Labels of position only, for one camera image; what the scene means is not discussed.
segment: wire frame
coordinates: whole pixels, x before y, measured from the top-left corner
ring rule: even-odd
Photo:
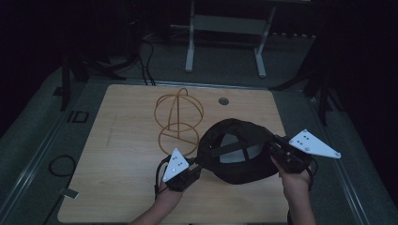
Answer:
[[[165,123],[162,123],[159,119],[159,110],[160,110],[160,105],[166,104],[166,100],[171,99],[172,103],[168,107],[168,116],[166,119]],[[181,121],[181,114],[184,113],[183,109],[180,109],[182,101],[188,102],[190,105],[193,106],[196,111],[198,111],[198,119],[196,123],[193,125],[189,124],[188,122],[183,122]],[[202,122],[203,117],[204,117],[204,108],[201,102],[196,99],[195,97],[191,97],[188,95],[188,90],[187,88],[181,88],[176,94],[174,95],[164,95],[161,96],[158,101],[156,102],[156,108],[154,111],[154,116],[155,120],[158,123],[159,126],[161,126],[162,130],[158,136],[158,143],[159,147],[161,148],[161,151],[164,152],[165,154],[169,155],[171,153],[167,152],[164,147],[161,144],[161,137],[162,136],[167,136],[179,141],[182,141],[184,143],[190,143],[193,146],[193,149],[191,149],[190,152],[183,154],[184,156],[187,156],[194,152],[197,149],[198,143],[199,143],[199,134],[196,131],[196,127]],[[190,141],[186,138],[183,138],[181,136],[182,132],[194,132],[196,141]]]

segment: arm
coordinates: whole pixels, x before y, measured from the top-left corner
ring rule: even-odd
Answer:
[[[164,183],[161,183],[160,190],[166,188]],[[170,189],[159,193],[156,201],[147,209],[141,216],[136,218],[129,225],[156,225],[166,218],[178,205],[181,200],[182,192],[175,192]]]
[[[278,168],[279,175],[282,178],[283,194],[289,204],[290,216],[294,225],[315,224],[308,191],[310,175],[306,171],[300,174],[287,173],[274,158],[271,159]]]

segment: black cable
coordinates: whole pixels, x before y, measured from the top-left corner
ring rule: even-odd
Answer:
[[[162,192],[165,190],[165,189],[163,189],[161,192],[159,192],[159,185],[160,185],[160,183],[159,183],[159,172],[161,171],[161,166],[162,166],[164,163],[169,162],[171,157],[172,157],[172,156],[169,155],[169,156],[166,157],[164,160],[162,160],[161,163],[160,163],[159,166],[158,166],[158,169],[156,169],[156,177],[155,177],[155,200],[156,200],[156,198],[158,197],[158,194],[162,193]]]
[[[68,158],[68,159],[70,159],[70,161],[72,162],[72,165],[73,165],[72,171],[71,171],[71,172],[69,172],[69,173],[57,173],[57,172],[54,171],[54,169],[53,169],[53,164],[54,164],[57,160],[59,160],[59,159],[61,159],[61,158]],[[54,158],[53,160],[51,160],[51,162],[49,163],[49,166],[48,166],[48,170],[49,170],[49,172],[50,172],[52,175],[57,176],[57,177],[67,177],[67,176],[69,176],[69,180],[68,180],[68,182],[67,182],[67,184],[66,184],[66,187],[69,187],[69,184],[70,184],[70,182],[71,182],[71,180],[72,180],[73,174],[74,174],[74,172],[76,171],[76,161],[75,161],[74,158],[71,157],[71,156],[62,155],[62,156],[56,157],[56,158]],[[51,209],[50,213],[47,215],[46,220],[44,220],[43,225],[47,224],[47,222],[48,222],[48,220],[50,219],[50,216],[53,214],[53,212],[54,212],[56,206],[61,202],[62,197],[64,197],[64,196],[63,196],[63,195],[59,195],[58,199],[56,200],[55,204],[53,205],[53,208]]]
[[[153,77],[149,71],[149,62],[153,55],[153,45],[146,40],[142,39],[142,41],[151,47],[151,51],[150,51],[148,59],[146,60],[146,64],[144,64],[144,60],[143,60],[143,57],[141,56],[141,54],[138,53],[138,59],[139,59],[140,65],[141,65],[140,69],[142,72],[142,76],[143,76],[143,79],[144,79],[144,82],[146,85],[148,85],[148,83],[146,81],[146,76],[147,76],[147,78],[150,80],[151,84],[153,86],[156,86],[155,80],[153,79]]]

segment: table top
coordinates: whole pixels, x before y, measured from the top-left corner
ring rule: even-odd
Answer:
[[[158,143],[161,126],[154,111],[159,98],[174,95],[181,88],[109,86],[69,185],[79,192],[79,197],[64,199],[58,213],[61,222],[130,222],[154,202],[156,169],[167,156]],[[195,128],[200,137],[226,118],[250,121],[284,135],[269,91],[186,89],[204,109],[203,120]],[[220,98],[227,98],[229,103],[222,105]],[[178,118],[180,122],[196,124],[201,115],[187,102],[180,100]],[[157,108],[156,116],[161,123],[169,118],[171,103],[172,98],[166,99]],[[196,138],[192,130],[184,133],[184,138]],[[175,147],[183,154],[191,148],[176,139],[162,140],[161,145],[170,149],[170,153]],[[195,156],[196,151],[187,158]],[[163,222],[286,222],[287,210],[278,174],[244,185],[230,185],[212,172],[202,170],[200,179],[184,192],[177,208]]]

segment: white triangular marker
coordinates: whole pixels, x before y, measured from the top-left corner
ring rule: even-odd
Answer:
[[[340,158],[342,154],[336,152],[327,144],[320,141],[307,129],[302,130],[298,135],[289,141],[290,145],[307,154],[318,155],[328,158]]]
[[[169,181],[179,173],[185,171],[190,167],[187,160],[181,155],[178,149],[173,151],[172,157],[170,158],[169,164],[167,165],[166,172],[163,175],[163,182]]]

